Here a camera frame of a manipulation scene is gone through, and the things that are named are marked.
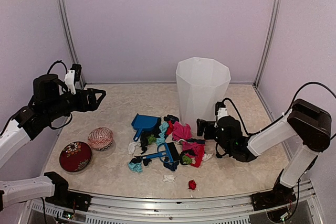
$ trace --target vertical metal post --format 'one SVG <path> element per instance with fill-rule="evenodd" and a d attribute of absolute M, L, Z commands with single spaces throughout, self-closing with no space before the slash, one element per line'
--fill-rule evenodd
<path fill-rule="evenodd" d="M 274 35 L 274 32 L 275 32 L 275 27 L 276 27 L 276 23 L 277 23 L 278 13 L 279 13 L 280 1 L 281 0 L 274 0 L 273 1 L 273 7 L 272 7 L 271 19 L 270 19 L 269 26 L 268 26 L 267 37 L 266 37 L 266 41 L 265 41 L 260 65 L 259 65 L 259 68 L 258 68 L 257 76 L 256 76 L 256 79 L 254 81 L 254 86 L 257 89 L 258 89 L 258 86 L 260 84 L 262 75 L 264 73 L 267 58 L 268 58 L 269 51 L 270 51 L 270 48 L 271 48 L 273 35 Z"/>
<path fill-rule="evenodd" d="M 71 31 L 70 31 L 65 0 L 57 0 L 57 4 L 58 4 L 59 12 L 60 12 L 62 27 L 63 27 L 63 30 L 64 30 L 64 35 L 65 35 L 65 38 L 66 38 L 66 42 L 67 42 L 67 45 L 68 45 L 71 61 L 72 61 L 72 63 L 79 64 L 78 57 L 77 57 L 77 54 L 76 54 L 76 51 L 75 51 L 75 46 L 73 45 L 74 42 L 72 40 L 72 35 L 71 35 Z M 85 86 L 85 80 L 84 80 L 83 74 L 81 74 L 81 76 L 80 76 L 79 85 L 80 85 L 81 88 L 84 88 L 84 86 Z"/>

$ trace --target wall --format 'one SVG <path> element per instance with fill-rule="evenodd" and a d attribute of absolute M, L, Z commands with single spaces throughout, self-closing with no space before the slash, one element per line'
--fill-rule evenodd
<path fill-rule="evenodd" d="M 66 0 L 84 77 L 175 81 L 177 63 L 214 58 L 252 83 L 273 0 Z"/>
<path fill-rule="evenodd" d="M 0 127 L 33 95 L 33 80 L 58 59 L 69 65 L 56 0 L 0 0 Z M 64 77 L 64 69 L 55 67 Z M 56 140 L 45 129 L 0 170 L 0 180 L 39 176 Z M 17 223 L 20 205 L 0 212 L 0 223 Z"/>
<path fill-rule="evenodd" d="M 277 27 L 260 90 L 275 117 L 285 111 L 305 82 L 320 81 L 336 91 L 336 0 L 281 0 Z M 299 97 L 329 111 L 336 130 L 336 100 L 321 87 Z M 294 152 L 298 143 L 289 143 Z M 336 217 L 336 143 L 322 153 L 310 178 L 327 223 Z"/>

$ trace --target patterned bowl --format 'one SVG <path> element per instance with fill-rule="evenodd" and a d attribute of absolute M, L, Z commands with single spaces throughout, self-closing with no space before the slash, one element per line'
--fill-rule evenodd
<path fill-rule="evenodd" d="M 59 155 L 59 164 L 67 172 L 78 172 L 89 164 L 91 157 L 92 150 L 87 143 L 73 142 Z"/>
<path fill-rule="evenodd" d="M 106 127 L 99 127 L 91 131 L 88 144 L 96 151 L 107 150 L 113 142 L 113 132 Z"/>

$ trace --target crumpled red cloth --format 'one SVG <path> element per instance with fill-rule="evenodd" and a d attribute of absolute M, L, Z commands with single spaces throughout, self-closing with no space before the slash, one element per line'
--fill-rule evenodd
<path fill-rule="evenodd" d="M 196 156 L 190 155 L 189 153 L 186 153 L 185 155 L 189 157 L 195 158 L 195 164 L 191 164 L 191 166 L 194 166 L 196 168 L 199 168 L 199 166 L 202 163 L 202 158 L 204 155 L 204 144 L 196 144 L 196 143 L 188 143 L 188 142 L 182 142 L 182 150 L 193 150 Z"/>
<path fill-rule="evenodd" d="M 191 128 L 189 124 L 182 126 L 179 122 L 174 123 L 173 140 L 178 141 L 180 139 L 192 138 Z"/>
<path fill-rule="evenodd" d="M 168 121 L 168 124 L 169 124 L 169 128 L 165 132 L 167 136 L 169 136 L 174 130 L 174 124 L 172 123 L 172 121 Z"/>
<path fill-rule="evenodd" d="M 196 182 L 195 182 L 195 180 L 190 180 L 189 183 L 188 183 L 188 185 L 189 185 L 189 189 L 191 189 L 191 190 L 195 190 L 196 189 Z"/>

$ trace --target blue dustpan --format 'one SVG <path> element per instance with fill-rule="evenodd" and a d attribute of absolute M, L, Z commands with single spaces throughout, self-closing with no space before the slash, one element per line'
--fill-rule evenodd
<path fill-rule="evenodd" d="M 133 140 L 136 142 L 139 139 L 141 132 L 143 131 L 152 131 L 156 126 L 158 119 L 159 118 L 157 118 L 156 116 L 137 114 L 132 122 L 133 129 L 136 130 L 136 134 Z"/>

